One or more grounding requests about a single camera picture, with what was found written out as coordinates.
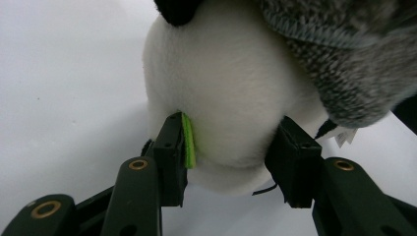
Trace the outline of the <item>panda plush toy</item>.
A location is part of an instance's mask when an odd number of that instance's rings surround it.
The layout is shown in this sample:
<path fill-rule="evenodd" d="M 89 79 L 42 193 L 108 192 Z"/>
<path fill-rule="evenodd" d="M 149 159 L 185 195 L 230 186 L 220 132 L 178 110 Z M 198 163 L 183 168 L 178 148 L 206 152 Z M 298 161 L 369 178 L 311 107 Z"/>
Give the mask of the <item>panda plush toy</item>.
<path fill-rule="evenodd" d="M 270 178 L 268 148 L 284 117 L 322 140 L 341 131 L 313 82 L 255 0 L 153 0 L 143 69 L 149 137 L 176 112 L 191 123 L 196 165 L 188 180 L 247 195 Z"/>

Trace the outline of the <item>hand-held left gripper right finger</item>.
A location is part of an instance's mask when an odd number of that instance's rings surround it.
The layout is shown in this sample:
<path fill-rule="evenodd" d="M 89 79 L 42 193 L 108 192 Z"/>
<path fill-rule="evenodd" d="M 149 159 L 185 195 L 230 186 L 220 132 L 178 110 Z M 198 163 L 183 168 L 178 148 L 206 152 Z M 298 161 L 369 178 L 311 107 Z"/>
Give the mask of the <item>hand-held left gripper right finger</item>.
<path fill-rule="evenodd" d="M 310 208 L 316 177 L 321 167 L 322 147 L 295 121 L 279 123 L 265 158 L 272 180 L 293 208 Z"/>

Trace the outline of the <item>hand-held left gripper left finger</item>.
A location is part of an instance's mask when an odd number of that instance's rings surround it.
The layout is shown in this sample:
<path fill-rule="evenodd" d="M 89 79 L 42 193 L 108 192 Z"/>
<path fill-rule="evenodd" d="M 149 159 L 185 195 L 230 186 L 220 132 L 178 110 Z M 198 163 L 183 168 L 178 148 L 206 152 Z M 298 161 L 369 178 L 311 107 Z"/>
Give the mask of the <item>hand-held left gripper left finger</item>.
<path fill-rule="evenodd" d="M 188 185 L 185 138 L 182 113 L 169 115 L 157 137 L 149 139 L 141 156 L 152 157 L 156 162 L 160 204 L 163 207 L 181 207 Z"/>

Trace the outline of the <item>grey fluffy cloth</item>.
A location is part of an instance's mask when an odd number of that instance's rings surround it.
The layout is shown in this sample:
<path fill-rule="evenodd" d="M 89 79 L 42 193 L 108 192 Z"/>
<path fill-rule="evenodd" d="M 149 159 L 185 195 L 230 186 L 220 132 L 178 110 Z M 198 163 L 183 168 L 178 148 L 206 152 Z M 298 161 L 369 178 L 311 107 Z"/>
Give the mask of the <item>grey fluffy cloth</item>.
<path fill-rule="evenodd" d="M 362 128 L 417 93 L 417 0 L 258 0 L 333 123 Z"/>

